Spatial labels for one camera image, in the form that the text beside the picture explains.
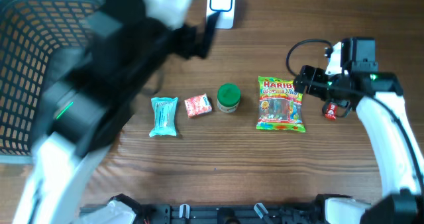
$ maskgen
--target jar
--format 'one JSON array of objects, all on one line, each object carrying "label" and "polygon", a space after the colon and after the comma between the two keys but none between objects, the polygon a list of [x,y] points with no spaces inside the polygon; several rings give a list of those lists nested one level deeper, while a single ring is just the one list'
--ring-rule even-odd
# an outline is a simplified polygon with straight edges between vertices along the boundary
[{"label": "jar", "polygon": [[218,109],[232,113],[239,106],[240,98],[240,89],[235,84],[224,84],[218,90]]}]

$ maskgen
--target gray basket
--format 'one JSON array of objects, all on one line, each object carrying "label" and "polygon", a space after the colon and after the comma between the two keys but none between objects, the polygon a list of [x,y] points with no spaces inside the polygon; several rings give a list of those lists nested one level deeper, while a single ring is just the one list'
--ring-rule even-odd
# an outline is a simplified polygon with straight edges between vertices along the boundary
[{"label": "gray basket", "polygon": [[55,54],[87,44],[82,22],[101,1],[0,0],[0,155],[30,155],[40,95],[63,66]]}]

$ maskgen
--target green jar lid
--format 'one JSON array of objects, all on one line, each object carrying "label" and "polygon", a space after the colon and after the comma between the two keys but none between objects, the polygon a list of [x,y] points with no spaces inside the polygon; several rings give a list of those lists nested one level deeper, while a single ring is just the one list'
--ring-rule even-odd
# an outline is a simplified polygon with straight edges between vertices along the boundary
[{"label": "green jar lid", "polygon": [[218,90],[218,101],[225,107],[237,105],[240,97],[240,89],[235,84],[224,84]]}]

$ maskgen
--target teal pouch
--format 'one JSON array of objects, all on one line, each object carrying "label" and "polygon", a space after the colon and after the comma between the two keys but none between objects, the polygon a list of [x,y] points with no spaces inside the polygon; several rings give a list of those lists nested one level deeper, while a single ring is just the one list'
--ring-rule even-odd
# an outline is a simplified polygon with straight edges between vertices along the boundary
[{"label": "teal pouch", "polygon": [[174,124],[177,101],[178,97],[173,99],[167,97],[152,98],[154,128],[149,134],[150,137],[155,135],[177,136]]}]

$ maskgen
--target wood grain surface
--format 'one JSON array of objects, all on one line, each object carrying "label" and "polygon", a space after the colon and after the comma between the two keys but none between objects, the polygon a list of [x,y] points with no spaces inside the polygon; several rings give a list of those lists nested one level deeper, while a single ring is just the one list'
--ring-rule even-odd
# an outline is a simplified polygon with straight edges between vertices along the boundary
[{"label": "wood grain surface", "polygon": [[[195,0],[187,20],[200,24],[206,0]],[[381,196],[380,175],[368,135],[355,113],[335,122],[323,102],[306,95],[306,133],[257,131],[258,76],[293,79],[284,66],[300,40],[338,42],[373,36],[381,71],[391,71],[405,90],[407,114],[423,148],[423,0],[237,0],[235,27],[217,32],[207,60],[171,56],[164,64],[160,97],[178,97],[178,137],[148,134],[154,125],[150,98],[135,101],[136,115],[120,143],[95,171],[81,205],[105,203],[124,193],[141,203],[253,204],[311,200],[316,194],[347,194],[365,201]],[[320,44],[291,57],[294,70],[327,65]],[[217,110],[217,90],[237,84],[235,113]],[[206,93],[211,114],[188,119],[183,100]],[[0,223],[9,223],[30,166],[0,166]]]}]

